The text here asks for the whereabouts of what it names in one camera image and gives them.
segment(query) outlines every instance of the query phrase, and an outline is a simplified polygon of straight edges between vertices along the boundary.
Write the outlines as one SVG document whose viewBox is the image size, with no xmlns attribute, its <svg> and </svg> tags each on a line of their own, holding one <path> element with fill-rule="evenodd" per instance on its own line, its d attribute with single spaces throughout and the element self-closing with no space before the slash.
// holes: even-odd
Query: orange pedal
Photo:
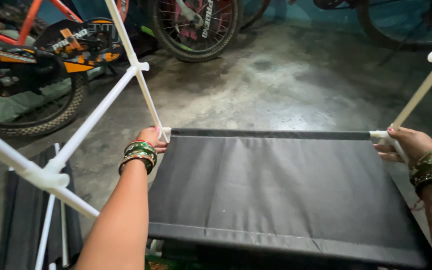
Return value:
<svg viewBox="0 0 432 270">
<path fill-rule="evenodd" d="M 78 49 L 81 47 L 81 45 L 79 45 L 78 41 L 76 40 L 76 38 L 73 36 L 73 34 L 68 28 L 60 30 L 60 33 L 63 35 L 63 37 L 66 40 L 68 40 L 68 43 L 71 46 L 71 48 Z"/>
</svg>

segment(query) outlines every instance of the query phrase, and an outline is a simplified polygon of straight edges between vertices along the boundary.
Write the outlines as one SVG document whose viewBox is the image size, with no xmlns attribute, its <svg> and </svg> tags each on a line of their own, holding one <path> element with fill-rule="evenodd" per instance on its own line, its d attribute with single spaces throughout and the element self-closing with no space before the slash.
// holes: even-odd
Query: red bangle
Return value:
<svg viewBox="0 0 432 270">
<path fill-rule="evenodd" d="M 132 144 L 132 143 L 134 143 L 134 142 L 143 142 L 143 143 L 147 143 L 147 144 L 151 145 L 152 148 L 154 148 L 154 145 L 152 145 L 152 144 L 150 144 L 150 143 L 148 143 L 147 141 L 144 141 L 144 140 L 134 140 L 134 141 L 130 142 L 128 145 L 130 145 L 130 144 Z"/>
</svg>

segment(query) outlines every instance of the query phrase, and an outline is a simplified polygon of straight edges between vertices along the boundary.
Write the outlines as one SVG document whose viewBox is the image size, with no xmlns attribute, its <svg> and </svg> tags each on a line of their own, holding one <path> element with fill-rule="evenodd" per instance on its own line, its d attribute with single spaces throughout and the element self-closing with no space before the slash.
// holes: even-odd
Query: concrete floor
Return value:
<svg viewBox="0 0 432 270">
<path fill-rule="evenodd" d="M 415 52 L 397 53 L 379 67 L 389 52 L 361 35 L 261 22 L 210 62 L 183 63 L 164 50 L 142 60 L 151 65 L 144 76 L 165 126 L 368 131 L 385 129 L 432 69 L 427 53 Z M 9 142 L 31 156 L 67 141 L 116 81 L 92 83 L 84 113 L 63 130 Z M 150 125 L 133 79 L 70 159 L 77 194 L 101 209 L 118 181 L 124 146 Z M 432 136 L 432 90 L 405 126 Z M 388 168 L 412 205 L 417 197 L 407 170 Z M 0 163 L 0 224 L 5 169 Z M 426 231 L 424 215 L 416 215 Z M 81 218 L 83 235 L 91 224 Z"/>
</svg>

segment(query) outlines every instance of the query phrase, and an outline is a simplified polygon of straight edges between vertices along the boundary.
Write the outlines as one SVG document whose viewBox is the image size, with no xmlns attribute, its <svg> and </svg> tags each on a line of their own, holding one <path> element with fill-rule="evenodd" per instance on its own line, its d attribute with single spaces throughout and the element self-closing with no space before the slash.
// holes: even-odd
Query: bicycle frame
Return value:
<svg viewBox="0 0 432 270">
<path fill-rule="evenodd" d="M 74 12 L 71 11 L 71 9 L 69 9 L 67 6 L 61 3 L 60 0 L 49 0 L 49 1 L 53 5 L 55 5 L 56 8 L 59 9 L 66 17 L 68 17 L 69 20 L 73 20 L 79 23 L 83 22 L 78 16 L 76 16 Z M 24 45 L 26 42 L 26 38 L 29 34 L 29 30 L 33 25 L 33 21 L 36 17 L 36 14 L 39 11 L 39 7 L 41 6 L 41 2 L 43 2 L 43 0 L 34 0 L 33 3 L 31 4 L 26 19 L 22 24 L 21 31 L 19 32 L 18 39 L 14 39 L 12 37 L 0 33 L 0 40 L 12 45 Z"/>
</svg>

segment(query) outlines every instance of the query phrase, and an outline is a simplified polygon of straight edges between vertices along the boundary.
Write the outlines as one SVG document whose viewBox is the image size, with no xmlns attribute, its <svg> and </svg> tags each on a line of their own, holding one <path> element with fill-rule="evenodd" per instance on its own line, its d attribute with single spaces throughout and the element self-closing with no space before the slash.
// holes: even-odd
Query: hand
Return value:
<svg viewBox="0 0 432 270">
<path fill-rule="evenodd" d="M 168 147 L 168 143 L 163 143 L 159 141 L 159 126 L 150 126 L 141 130 L 136 139 L 143 140 L 152 144 L 158 154 L 166 152 L 166 147 Z"/>
<path fill-rule="evenodd" d="M 389 137 L 398 140 L 399 144 L 409 157 L 409 167 L 412 166 L 425 154 L 432 150 L 432 138 L 426 133 L 400 127 L 398 130 L 388 129 Z M 379 156 L 385 161 L 403 163 L 403 159 L 392 145 L 374 144 Z"/>
</svg>

